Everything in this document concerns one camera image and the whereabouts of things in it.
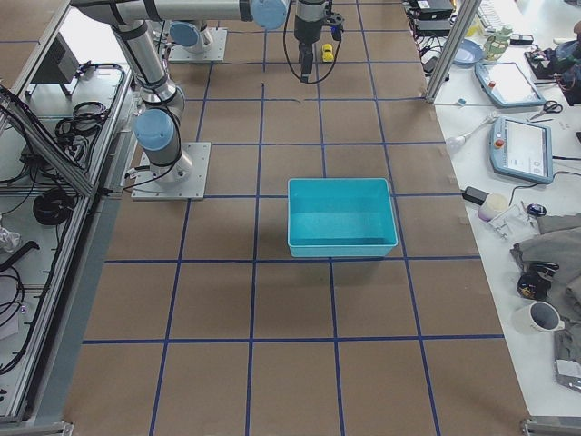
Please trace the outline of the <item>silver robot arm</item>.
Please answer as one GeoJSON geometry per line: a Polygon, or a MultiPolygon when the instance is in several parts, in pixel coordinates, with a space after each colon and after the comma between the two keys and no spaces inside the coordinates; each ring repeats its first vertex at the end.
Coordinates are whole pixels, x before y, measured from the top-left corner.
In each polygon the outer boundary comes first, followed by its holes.
{"type": "Polygon", "coordinates": [[[71,6],[107,24],[141,86],[146,110],[133,131],[145,151],[152,179],[173,183],[192,163],[182,148],[183,92],[171,79],[149,32],[151,21],[240,20],[273,30],[284,23],[287,1],[73,1],[71,6]]]}

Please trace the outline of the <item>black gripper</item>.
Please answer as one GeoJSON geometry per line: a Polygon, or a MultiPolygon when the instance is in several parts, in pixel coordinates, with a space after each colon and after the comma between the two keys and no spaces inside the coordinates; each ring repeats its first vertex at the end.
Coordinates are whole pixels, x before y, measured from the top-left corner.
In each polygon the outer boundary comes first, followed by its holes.
{"type": "Polygon", "coordinates": [[[313,43],[299,42],[300,77],[310,77],[313,59],[313,43]]]}

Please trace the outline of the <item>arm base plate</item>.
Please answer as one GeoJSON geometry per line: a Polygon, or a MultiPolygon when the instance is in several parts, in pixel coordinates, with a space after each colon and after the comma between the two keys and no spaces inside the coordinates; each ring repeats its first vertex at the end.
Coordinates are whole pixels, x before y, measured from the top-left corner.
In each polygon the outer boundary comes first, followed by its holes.
{"type": "Polygon", "coordinates": [[[210,142],[182,143],[182,156],[170,172],[154,165],[136,175],[131,197],[135,201],[202,200],[211,148],[210,142]]]}
{"type": "Polygon", "coordinates": [[[174,22],[170,28],[170,37],[170,63],[220,63],[224,59],[226,28],[205,27],[199,30],[190,23],[174,22]]]}

